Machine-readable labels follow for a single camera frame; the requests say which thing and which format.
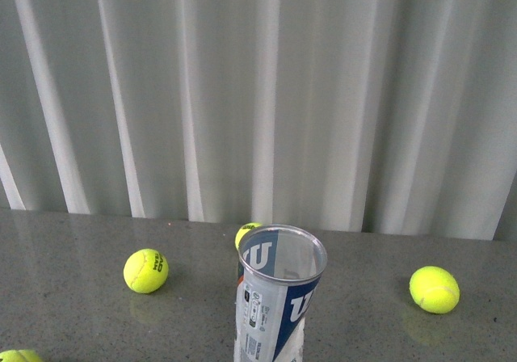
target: curtain fold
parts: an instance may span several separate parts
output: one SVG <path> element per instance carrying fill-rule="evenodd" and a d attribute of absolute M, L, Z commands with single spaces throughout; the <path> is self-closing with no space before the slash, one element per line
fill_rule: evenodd
<path fill-rule="evenodd" d="M 517 239 L 517 0 L 0 12 L 0 207 Z"/>

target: table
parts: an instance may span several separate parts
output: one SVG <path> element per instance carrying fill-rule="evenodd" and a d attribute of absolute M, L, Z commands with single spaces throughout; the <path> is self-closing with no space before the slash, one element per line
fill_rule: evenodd
<path fill-rule="evenodd" d="M 231 361 L 239 225 L 0 209 L 0 350 L 47 362 Z M 307 312 L 304 361 L 504 361 L 517 356 L 517 245 L 310 229 L 329 262 Z M 125 260 L 169 260 L 140 295 Z M 411 300 L 419 267 L 461 287 L 447 315 Z"/>

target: wilson logo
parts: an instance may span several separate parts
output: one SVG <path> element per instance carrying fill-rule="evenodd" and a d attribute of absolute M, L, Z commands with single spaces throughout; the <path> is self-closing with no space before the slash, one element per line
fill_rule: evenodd
<path fill-rule="evenodd" d="M 260 270 L 267 265 L 269 250 L 272 246 L 272 242 L 265 242 L 259 245 L 252 246 L 250 249 L 244 252 L 244 260 L 247 261 L 253 269 Z"/>
<path fill-rule="evenodd" d="M 291 300 L 291 322 L 295 322 L 296 320 L 298 320 L 305 313 L 307 308 L 309 308 L 310 298 L 313 296 L 313 293 L 314 291 L 310 291 L 305 296 Z"/>

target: tennis ball logo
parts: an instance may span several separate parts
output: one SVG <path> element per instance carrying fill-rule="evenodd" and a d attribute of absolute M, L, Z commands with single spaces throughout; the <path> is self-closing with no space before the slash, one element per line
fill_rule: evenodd
<path fill-rule="evenodd" d="M 153 267 L 153 270 L 161 272 L 162 269 L 163 269 L 163 256 L 160 253 L 156 252 L 154 254 L 154 267 Z"/>

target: tennis ball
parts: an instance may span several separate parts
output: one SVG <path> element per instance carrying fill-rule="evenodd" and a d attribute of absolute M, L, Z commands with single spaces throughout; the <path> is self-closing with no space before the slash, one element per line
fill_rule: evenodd
<path fill-rule="evenodd" d="M 0 352 L 0 362 L 43 362 L 34 350 Z"/>
<path fill-rule="evenodd" d="M 242 237 L 244 237 L 244 234 L 246 234 L 248 231 L 254 229 L 255 227 L 259 227 L 259 226 L 262 226 L 262 223 L 250 222 L 250 223 L 246 223 L 245 225 L 241 226 L 239 231 L 237 231 L 237 235 L 235 236 L 235 248 L 237 250 L 239 250 L 239 243 L 240 243 Z"/>
<path fill-rule="evenodd" d="M 166 258 L 154 249 L 133 253 L 124 266 L 124 280 L 135 292 L 151 293 L 160 288 L 169 274 Z"/>
<path fill-rule="evenodd" d="M 432 314 L 446 314 L 460 301 L 460 287 L 454 277 L 441 267 L 422 267 L 410 280 L 413 300 Z"/>

